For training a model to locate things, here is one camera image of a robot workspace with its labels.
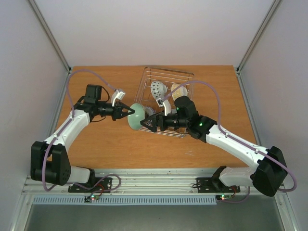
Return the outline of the yellow sun bowl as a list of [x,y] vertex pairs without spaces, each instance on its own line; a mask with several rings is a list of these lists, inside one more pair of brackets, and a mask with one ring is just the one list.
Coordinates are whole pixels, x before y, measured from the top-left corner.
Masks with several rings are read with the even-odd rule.
[[[173,83],[171,86],[171,91],[173,91],[175,88],[177,88],[180,84],[178,83]],[[181,86],[178,88],[176,91],[172,93],[172,98],[175,101],[177,98],[181,96],[188,96],[188,91],[184,86]]]

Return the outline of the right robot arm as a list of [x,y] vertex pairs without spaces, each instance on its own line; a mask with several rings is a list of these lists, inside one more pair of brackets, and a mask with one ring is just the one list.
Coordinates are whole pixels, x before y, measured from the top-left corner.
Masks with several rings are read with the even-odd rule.
[[257,146],[222,128],[217,121],[200,115],[193,101],[182,96],[175,101],[176,112],[156,113],[140,122],[151,132],[167,128],[185,128],[188,134],[214,145],[243,161],[247,167],[221,167],[212,179],[213,187],[222,191],[230,186],[254,187],[265,196],[273,197],[288,172],[282,151],[272,146]]

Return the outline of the red patterned bowl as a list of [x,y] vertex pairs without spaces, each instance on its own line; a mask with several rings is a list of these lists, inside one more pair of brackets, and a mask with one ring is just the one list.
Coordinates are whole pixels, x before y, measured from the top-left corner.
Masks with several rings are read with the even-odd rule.
[[151,108],[151,107],[145,107],[144,110],[145,110],[145,116],[146,116],[146,117],[150,117],[150,116],[152,116],[153,114],[155,114],[154,109]]

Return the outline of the pink scale pattern bowl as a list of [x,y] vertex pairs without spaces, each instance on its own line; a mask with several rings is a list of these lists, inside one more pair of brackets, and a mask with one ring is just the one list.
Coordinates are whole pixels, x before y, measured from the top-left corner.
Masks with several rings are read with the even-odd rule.
[[164,98],[167,87],[161,81],[153,81],[150,86],[151,94],[155,100]]

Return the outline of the pale green bowl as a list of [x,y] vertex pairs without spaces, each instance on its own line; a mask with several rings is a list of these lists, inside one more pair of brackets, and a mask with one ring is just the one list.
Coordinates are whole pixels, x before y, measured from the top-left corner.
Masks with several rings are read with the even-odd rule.
[[133,130],[139,130],[142,128],[141,121],[145,119],[145,107],[139,103],[134,103],[131,109],[134,110],[134,113],[128,115],[128,125]]

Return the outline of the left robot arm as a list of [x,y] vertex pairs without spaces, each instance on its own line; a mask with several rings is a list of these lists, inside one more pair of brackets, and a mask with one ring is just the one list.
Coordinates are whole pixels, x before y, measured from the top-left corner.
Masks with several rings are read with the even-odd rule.
[[80,132],[96,116],[110,116],[113,121],[134,113],[134,110],[121,102],[125,96],[122,89],[116,89],[107,101],[101,100],[103,86],[88,84],[86,93],[73,105],[62,125],[44,141],[36,141],[31,146],[30,176],[43,185],[65,185],[79,183],[87,192],[93,191],[97,180],[91,170],[74,167],[70,164],[68,151]]

